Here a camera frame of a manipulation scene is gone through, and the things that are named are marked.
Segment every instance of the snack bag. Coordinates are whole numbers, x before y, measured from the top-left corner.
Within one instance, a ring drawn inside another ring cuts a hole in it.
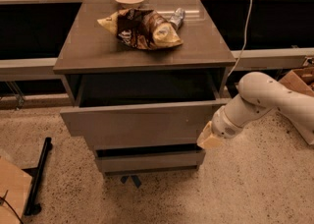
[[[130,47],[155,50],[183,44],[171,23],[154,10],[124,9],[97,22]]]

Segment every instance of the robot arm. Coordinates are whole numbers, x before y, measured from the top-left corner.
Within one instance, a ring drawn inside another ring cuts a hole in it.
[[[220,138],[233,138],[244,126],[272,109],[288,117],[307,142],[314,139],[314,98],[287,89],[258,72],[245,75],[238,84],[238,95],[213,116],[197,143],[203,148],[217,145]]]

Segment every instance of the cabinet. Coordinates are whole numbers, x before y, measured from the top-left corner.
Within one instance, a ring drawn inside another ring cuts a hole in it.
[[[73,107],[61,115],[72,136],[83,136],[103,174],[198,168],[205,151],[198,135],[227,99],[221,98],[235,63],[200,0],[148,0],[169,18],[182,7],[183,45],[145,51],[129,48],[97,19],[120,7],[114,0],[84,0],[54,72]]]

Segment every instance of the drawer front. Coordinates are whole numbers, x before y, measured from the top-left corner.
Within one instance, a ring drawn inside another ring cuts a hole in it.
[[[193,143],[226,100],[67,108],[61,115],[91,149]]]
[[[192,153],[158,154],[148,156],[96,158],[102,173],[156,170],[165,168],[198,167],[202,164],[205,151]]]

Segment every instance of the speckled floor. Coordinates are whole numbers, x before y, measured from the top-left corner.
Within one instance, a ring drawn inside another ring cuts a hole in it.
[[[137,189],[102,177],[59,115],[69,105],[63,95],[27,97],[15,111],[12,98],[0,100],[0,155],[34,166],[44,138],[52,138],[37,198],[42,211],[25,223],[314,223],[314,147],[275,112],[207,151],[198,172],[143,174]]]

